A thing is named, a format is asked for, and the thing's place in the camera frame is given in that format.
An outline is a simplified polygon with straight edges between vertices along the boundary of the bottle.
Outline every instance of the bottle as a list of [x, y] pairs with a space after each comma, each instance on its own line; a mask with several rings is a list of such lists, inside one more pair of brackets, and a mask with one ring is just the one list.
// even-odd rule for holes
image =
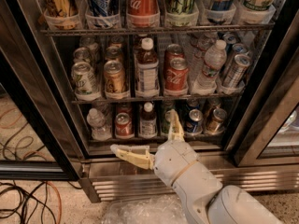
[[96, 108], [91, 108], [87, 115], [87, 122], [92, 128], [92, 137], [104, 141], [111, 137], [111, 129], [107, 126], [104, 114]]
[[136, 55], [136, 89], [150, 96], [146, 94], [158, 90], [159, 61], [151, 38], [142, 39], [141, 48]]
[[201, 72], [197, 77], [197, 82], [201, 87], [210, 89], [215, 86], [215, 80], [226, 62], [225, 47], [225, 41], [217, 40], [216, 43], [206, 51]]
[[157, 115], [151, 102], [146, 102], [140, 113], [139, 136], [151, 138], [157, 135]]

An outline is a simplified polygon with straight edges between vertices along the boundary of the red can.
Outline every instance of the red can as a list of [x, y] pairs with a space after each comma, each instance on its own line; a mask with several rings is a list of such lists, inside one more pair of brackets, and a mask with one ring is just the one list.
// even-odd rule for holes
[[188, 67], [184, 58], [174, 58], [166, 70], [165, 88], [170, 91], [182, 91], [185, 88]]
[[118, 114], [115, 118], [115, 134], [123, 138], [128, 138], [133, 133], [133, 125], [130, 116], [126, 113]]
[[[151, 16], [158, 11], [157, 0], [128, 0], [128, 14], [134, 16]], [[132, 23], [140, 27], [148, 27], [148, 23]]]
[[170, 67], [170, 62], [174, 58], [185, 58], [184, 50], [179, 44], [170, 44], [164, 52], [164, 79], [166, 79], [166, 71]]

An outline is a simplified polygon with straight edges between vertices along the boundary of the water bottle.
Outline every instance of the water bottle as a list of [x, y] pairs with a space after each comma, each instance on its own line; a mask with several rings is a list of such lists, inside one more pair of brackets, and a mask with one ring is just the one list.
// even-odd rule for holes
[[198, 84], [204, 89], [212, 88], [215, 85], [219, 72], [226, 62], [226, 42], [217, 40], [205, 54], [204, 63], [197, 77]]
[[111, 137], [111, 128], [107, 125], [106, 117], [101, 111], [91, 108], [87, 115], [87, 122], [92, 128], [93, 139], [104, 141]]

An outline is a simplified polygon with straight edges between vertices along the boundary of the gold can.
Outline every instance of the gold can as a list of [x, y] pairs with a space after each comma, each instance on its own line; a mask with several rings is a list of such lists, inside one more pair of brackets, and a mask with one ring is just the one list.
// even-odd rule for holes
[[125, 91], [125, 72], [118, 61], [109, 61], [104, 65], [105, 91], [122, 93]]

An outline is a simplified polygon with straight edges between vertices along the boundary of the refrigerator door frame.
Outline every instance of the refrigerator door frame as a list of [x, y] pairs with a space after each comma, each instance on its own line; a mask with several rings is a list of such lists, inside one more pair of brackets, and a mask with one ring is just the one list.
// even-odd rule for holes
[[14, 15], [7, 0], [0, 0], [0, 82], [57, 163], [0, 161], [0, 177], [78, 180], [83, 157], [78, 142], [65, 120], [63, 107], [57, 103], [58, 94], [49, 85], [50, 77], [41, 68], [38, 50], [29, 42], [32, 37], [27, 25], [20, 24], [21, 31]]

